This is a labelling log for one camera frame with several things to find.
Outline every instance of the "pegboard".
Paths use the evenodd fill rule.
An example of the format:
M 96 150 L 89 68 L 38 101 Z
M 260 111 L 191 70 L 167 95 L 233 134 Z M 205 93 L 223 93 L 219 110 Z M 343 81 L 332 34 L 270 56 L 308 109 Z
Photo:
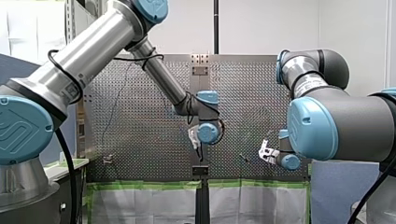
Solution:
M 276 85 L 275 56 L 210 56 L 210 87 L 219 91 L 223 140 L 208 149 L 210 178 L 304 180 L 258 157 L 264 137 L 277 146 L 285 127 L 288 91 Z M 165 64 L 187 91 L 190 55 L 165 55 Z M 134 63 L 110 63 L 85 92 L 86 148 L 93 151 L 91 182 L 191 180 L 192 150 L 186 118 L 174 115 L 160 89 Z M 111 162 L 103 157 L 112 156 Z

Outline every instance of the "green tape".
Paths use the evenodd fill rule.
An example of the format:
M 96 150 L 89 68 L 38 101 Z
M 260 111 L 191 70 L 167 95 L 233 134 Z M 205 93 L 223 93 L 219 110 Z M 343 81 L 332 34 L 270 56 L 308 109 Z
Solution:
M 306 224 L 310 219 L 310 183 L 305 182 L 282 182 L 265 181 L 251 179 L 216 179 L 209 180 L 210 188 L 240 188 L 240 187 L 264 187 L 264 188 L 286 188 L 286 189 L 306 189 Z M 201 187 L 200 181 L 179 181 L 179 182 L 145 182 L 145 181 L 115 181 L 108 183 L 87 184 L 87 209 L 88 224 L 92 224 L 93 194 L 98 190 L 120 190 L 120 189 L 198 189 Z
M 145 181 L 116 181 L 109 183 L 91 183 L 87 185 L 88 189 L 113 190 L 113 189 L 198 189 L 199 181 L 179 181 L 179 182 L 145 182 Z
M 309 182 L 282 182 L 266 180 L 209 180 L 210 188 L 239 188 L 239 187 L 267 187 L 267 188 L 286 188 L 286 189 L 306 189 Z

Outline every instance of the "metal stand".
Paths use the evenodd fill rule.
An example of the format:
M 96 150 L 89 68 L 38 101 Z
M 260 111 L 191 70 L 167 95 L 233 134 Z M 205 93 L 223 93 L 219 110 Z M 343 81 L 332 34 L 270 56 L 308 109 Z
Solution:
M 205 178 L 201 180 L 201 188 L 197 190 L 195 196 L 195 224 L 210 223 L 209 203 L 209 184 Z

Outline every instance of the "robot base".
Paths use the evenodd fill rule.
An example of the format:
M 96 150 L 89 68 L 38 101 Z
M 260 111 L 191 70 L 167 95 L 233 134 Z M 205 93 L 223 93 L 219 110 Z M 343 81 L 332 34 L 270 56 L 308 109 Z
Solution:
M 0 207 L 0 220 L 7 224 L 61 223 L 60 186 L 50 183 L 45 194 L 29 202 Z

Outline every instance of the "robotic arm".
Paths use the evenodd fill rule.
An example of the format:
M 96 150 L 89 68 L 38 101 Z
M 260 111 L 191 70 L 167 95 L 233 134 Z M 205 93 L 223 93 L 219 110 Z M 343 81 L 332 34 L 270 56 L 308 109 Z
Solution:
M 276 79 L 290 90 L 287 123 L 295 152 L 319 161 L 389 157 L 395 104 L 385 93 L 349 96 L 344 91 L 349 73 L 341 55 L 330 50 L 283 51 Z
M 167 13 L 166 0 L 109 1 L 105 15 L 61 51 L 49 52 L 49 62 L 27 78 L 12 78 L 0 86 L 0 217 L 6 216 L 2 220 L 25 223 L 28 219 L 18 219 L 22 217 L 8 208 L 43 202 L 43 197 L 56 193 L 59 186 L 48 183 L 38 155 L 65 121 L 67 107 L 81 99 L 83 89 L 122 49 L 142 59 L 137 63 L 179 115 L 199 118 L 197 135 L 203 144 L 218 142 L 223 130 L 218 94 L 185 92 L 147 39 L 148 31 Z

